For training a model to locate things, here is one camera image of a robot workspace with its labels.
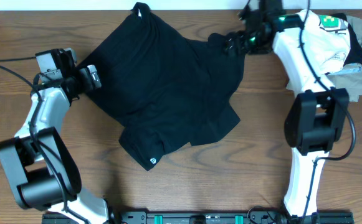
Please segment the black t-shirt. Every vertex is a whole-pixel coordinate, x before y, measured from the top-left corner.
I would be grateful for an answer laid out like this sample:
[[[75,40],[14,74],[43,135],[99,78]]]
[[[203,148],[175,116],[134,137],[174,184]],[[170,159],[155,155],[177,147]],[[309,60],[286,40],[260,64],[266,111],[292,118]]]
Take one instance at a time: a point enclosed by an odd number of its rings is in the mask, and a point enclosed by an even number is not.
[[[185,144],[218,142],[237,126],[229,100],[244,73],[240,39],[187,39],[138,2],[83,61],[102,84],[88,96],[124,127],[120,145],[150,170]]]

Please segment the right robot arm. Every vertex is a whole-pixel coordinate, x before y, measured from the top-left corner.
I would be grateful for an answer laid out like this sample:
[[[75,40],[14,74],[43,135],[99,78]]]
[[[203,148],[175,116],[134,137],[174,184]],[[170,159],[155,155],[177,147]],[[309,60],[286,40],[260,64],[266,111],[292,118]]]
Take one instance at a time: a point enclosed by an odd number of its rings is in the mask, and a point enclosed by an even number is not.
[[[350,97],[328,79],[350,53],[353,31],[344,15],[306,9],[287,14],[281,1],[261,1],[239,13],[245,29],[226,44],[227,52],[267,54],[281,60],[295,95],[284,122],[292,167],[281,211],[250,210],[251,223],[353,223],[351,212],[319,211],[316,197],[323,166],[351,123]]]

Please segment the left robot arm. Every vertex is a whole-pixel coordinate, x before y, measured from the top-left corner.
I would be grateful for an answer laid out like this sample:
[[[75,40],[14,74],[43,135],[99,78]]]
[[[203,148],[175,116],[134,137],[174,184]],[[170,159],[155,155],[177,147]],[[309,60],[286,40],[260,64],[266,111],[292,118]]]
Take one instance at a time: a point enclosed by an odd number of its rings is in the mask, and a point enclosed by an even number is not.
[[[106,200],[82,187],[80,172],[60,137],[73,101],[101,87],[94,65],[76,66],[73,49],[33,57],[40,72],[32,82],[32,106],[13,138],[0,142],[0,161],[14,200],[23,209],[63,215],[75,223],[111,223]]]

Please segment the white printed t-shirt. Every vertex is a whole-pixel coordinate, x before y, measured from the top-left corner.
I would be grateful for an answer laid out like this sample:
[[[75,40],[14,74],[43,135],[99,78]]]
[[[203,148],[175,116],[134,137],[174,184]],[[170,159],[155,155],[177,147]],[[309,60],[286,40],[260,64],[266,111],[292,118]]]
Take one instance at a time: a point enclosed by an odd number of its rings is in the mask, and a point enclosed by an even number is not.
[[[320,74],[339,72],[348,64],[362,66],[362,46],[346,14],[302,10],[298,15],[305,22],[303,41],[308,42],[308,54],[314,56],[310,61]]]

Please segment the light blue garment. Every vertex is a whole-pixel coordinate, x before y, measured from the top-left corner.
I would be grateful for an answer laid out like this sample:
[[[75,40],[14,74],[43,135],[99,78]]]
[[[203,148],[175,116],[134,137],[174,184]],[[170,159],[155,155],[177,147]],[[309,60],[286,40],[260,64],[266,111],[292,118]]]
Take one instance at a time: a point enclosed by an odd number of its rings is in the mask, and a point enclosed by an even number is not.
[[[362,64],[360,63],[347,64],[340,71],[331,73],[330,75],[348,75],[354,73],[362,73]]]

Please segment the olive khaki garment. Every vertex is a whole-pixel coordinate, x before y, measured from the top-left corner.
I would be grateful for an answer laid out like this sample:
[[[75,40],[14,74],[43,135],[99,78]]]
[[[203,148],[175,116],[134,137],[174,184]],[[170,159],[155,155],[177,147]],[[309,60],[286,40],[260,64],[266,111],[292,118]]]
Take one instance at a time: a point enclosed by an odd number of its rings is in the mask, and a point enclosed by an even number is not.
[[[362,46],[362,19],[347,16],[347,20],[352,25],[353,30],[356,32],[358,42]],[[308,42],[303,41],[303,33],[302,42],[305,44],[303,49],[308,57],[308,61],[313,67],[315,74],[321,78],[322,83],[324,85],[333,85],[335,88],[345,88],[350,96],[350,101],[357,102],[359,100],[359,96],[362,95],[362,73],[348,75],[330,75],[330,73],[320,74],[317,65],[310,61],[311,59],[314,59],[314,56],[308,54]]]

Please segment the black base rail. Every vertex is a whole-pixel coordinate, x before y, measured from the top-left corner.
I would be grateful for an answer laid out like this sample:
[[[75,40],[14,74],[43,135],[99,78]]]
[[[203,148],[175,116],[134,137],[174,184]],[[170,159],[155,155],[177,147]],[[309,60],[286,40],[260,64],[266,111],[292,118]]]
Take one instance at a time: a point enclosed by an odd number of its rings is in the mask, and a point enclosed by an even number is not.
[[[288,224],[300,223],[298,217],[287,218],[275,210],[251,210],[246,213],[146,213],[123,212],[117,223],[124,224]],[[318,212],[306,216],[304,223],[354,224],[351,212]]]

